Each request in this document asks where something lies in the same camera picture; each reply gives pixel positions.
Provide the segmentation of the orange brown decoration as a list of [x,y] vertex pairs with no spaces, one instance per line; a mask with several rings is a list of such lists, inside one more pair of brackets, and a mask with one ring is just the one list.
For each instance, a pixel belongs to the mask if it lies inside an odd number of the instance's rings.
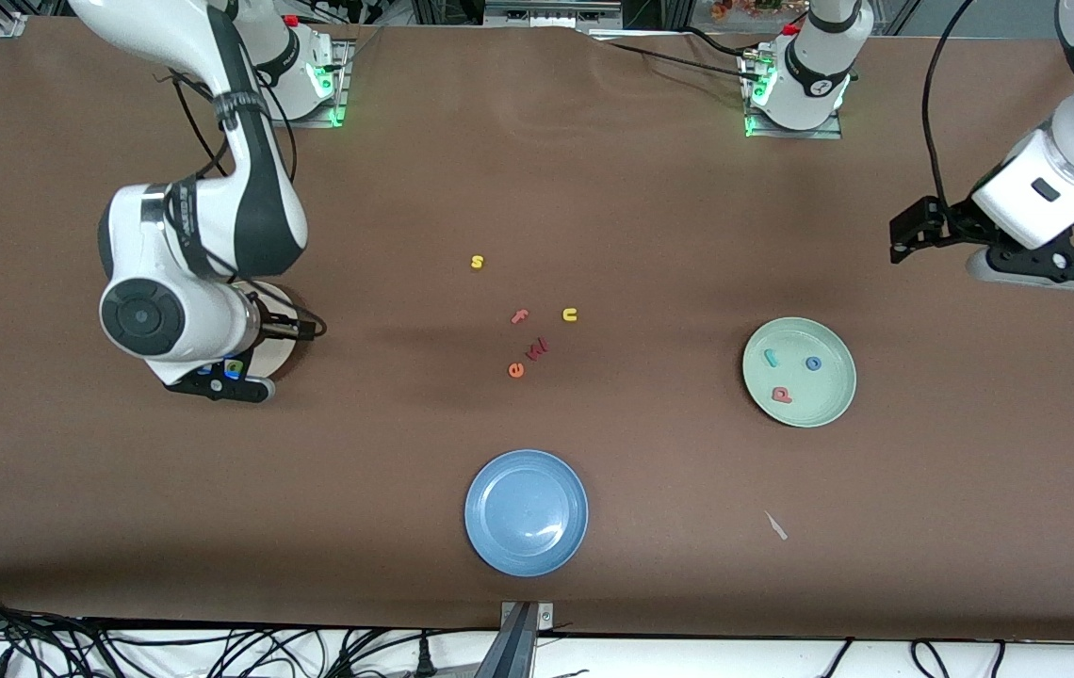
[[806,12],[811,0],[710,0],[713,21],[782,21],[787,23]]

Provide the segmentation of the green round plate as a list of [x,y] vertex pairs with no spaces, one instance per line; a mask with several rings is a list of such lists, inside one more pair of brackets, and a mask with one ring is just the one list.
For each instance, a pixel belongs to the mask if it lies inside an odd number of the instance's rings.
[[[767,364],[765,350],[775,351],[778,366]],[[806,367],[809,356],[821,356],[821,372]],[[792,428],[834,422],[850,408],[857,386],[847,345],[830,328],[802,317],[777,318],[753,331],[740,357],[740,374],[757,407]],[[773,402],[775,386],[790,390],[790,404]]]

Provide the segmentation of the blue round plate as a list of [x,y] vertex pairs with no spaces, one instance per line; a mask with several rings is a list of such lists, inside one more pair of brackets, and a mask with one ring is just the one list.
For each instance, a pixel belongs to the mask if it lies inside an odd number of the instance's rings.
[[586,489],[558,456],[516,449],[473,477],[465,494],[464,529],[477,557],[491,568],[536,578],[566,566],[590,523]]

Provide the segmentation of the grey power strip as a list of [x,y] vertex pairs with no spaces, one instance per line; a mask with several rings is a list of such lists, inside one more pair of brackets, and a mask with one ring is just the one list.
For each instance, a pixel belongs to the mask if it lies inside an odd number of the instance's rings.
[[622,30],[624,13],[620,0],[484,0],[482,25]]

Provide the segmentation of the beige round plate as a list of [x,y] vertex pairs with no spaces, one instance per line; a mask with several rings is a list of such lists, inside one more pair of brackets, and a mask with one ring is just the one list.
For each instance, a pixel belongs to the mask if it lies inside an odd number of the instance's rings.
[[297,342],[261,338],[262,318],[268,314],[299,318],[299,313],[287,304],[290,299],[284,289],[273,284],[261,282],[253,286],[249,282],[235,282],[224,284],[222,289],[230,298],[232,328],[224,338],[227,350],[217,363],[241,360],[249,366],[253,377],[273,378],[282,372]]

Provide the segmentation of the brown table cover sheet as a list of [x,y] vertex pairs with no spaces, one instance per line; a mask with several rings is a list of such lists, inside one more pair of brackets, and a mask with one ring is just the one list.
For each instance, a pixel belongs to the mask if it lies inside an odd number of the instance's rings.
[[[0,602],[488,627],[545,600],[572,634],[1074,639],[1074,293],[973,280],[966,249],[887,258],[930,189],[932,48],[866,44],[842,138],[813,141],[745,138],[719,74],[567,29],[373,33],[347,121],[297,133],[310,241],[284,284],[329,334],[248,405],[172,394],[103,335],[104,206],[204,154],[161,69],[32,19],[0,41]],[[745,391],[781,317],[853,355],[829,425]],[[536,578],[464,529],[516,449],[590,505]]]

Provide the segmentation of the metal table edge bracket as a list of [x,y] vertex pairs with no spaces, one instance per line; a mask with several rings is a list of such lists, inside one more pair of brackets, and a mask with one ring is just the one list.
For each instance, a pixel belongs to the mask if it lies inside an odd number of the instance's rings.
[[537,640],[553,630],[553,602],[506,601],[500,605],[502,640],[497,666],[491,678],[533,678]]

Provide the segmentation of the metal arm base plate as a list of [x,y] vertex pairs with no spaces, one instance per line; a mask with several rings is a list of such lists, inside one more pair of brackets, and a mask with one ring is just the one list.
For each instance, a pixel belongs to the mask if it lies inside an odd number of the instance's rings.
[[314,33],[301,52],[293,73],[304,74],[304,85],[292,85],[288,112],[304,128],[339,128],[345,120],[350,93],[355,42]]
[[834,87],[830,81],[822,80],[818,85],[826,92],[812,96],[808,87],[779,69],[773,43],[764,42],[742,51],[735,60],[745,77],[742,100],[748,138],[841,138],[838,109],[850,85],[847,74]]

